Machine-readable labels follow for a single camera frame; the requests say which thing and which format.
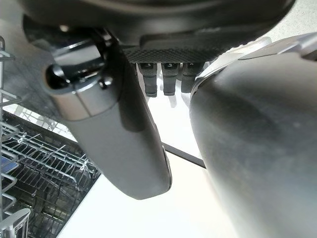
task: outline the white surface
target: white surface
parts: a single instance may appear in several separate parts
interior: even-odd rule
[[[272,41],[317,32],[317,0],[297,0],[286,17],[266,36]]]
[[[168,154],[169,192],[138,201],[101,177],[59,238],[235,238],[207,171]]]

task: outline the dishwasher rack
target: dishwasher rack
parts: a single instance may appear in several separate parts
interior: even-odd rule
[[[14,60],[14,56],[5,50],[4,39],[0,36],[0,237],[1,238],[26,238],[28,236],[28,222],[31,210],[28,208],[16,210],[15,213],[9,212],[15,203],[16,198],[7,194],[17,182],[17,179],[8,175],[18,165],[17,155],[14,155],[2,147],[2,143],[12,136],[16,135],[19,130],[3,122],[3,107],[18,103],[21,99],[3,89],[4,62]],[[10,132],[3,134],[2,127],[6,126]]]
[[[17,198],[10,211],[31,210],[29,237],[55,238],[100,173],[77,143],[9,113],[4,118],[19,129],[2,144],[19,163],[10,172],[17,179],[9,190]],[[10,127],[2,130],[12,133]]]

